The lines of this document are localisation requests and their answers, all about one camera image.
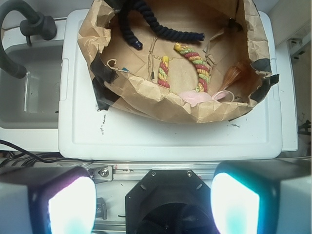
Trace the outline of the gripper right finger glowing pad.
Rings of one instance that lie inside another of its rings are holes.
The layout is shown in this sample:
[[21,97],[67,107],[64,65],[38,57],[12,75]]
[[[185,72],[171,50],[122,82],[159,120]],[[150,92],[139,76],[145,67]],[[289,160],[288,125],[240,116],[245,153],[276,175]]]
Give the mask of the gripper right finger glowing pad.
[[222,234],[310,234],[312,161],[223,161],[211,183],[211,208]]

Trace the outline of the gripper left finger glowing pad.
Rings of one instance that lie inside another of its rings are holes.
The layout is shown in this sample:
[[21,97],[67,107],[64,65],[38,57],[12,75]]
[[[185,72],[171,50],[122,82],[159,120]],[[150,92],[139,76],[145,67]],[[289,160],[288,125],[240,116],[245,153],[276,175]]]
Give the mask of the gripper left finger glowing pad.
[[96,186],[87,169],[2,167],[2,234],[90,234],[97,206]]

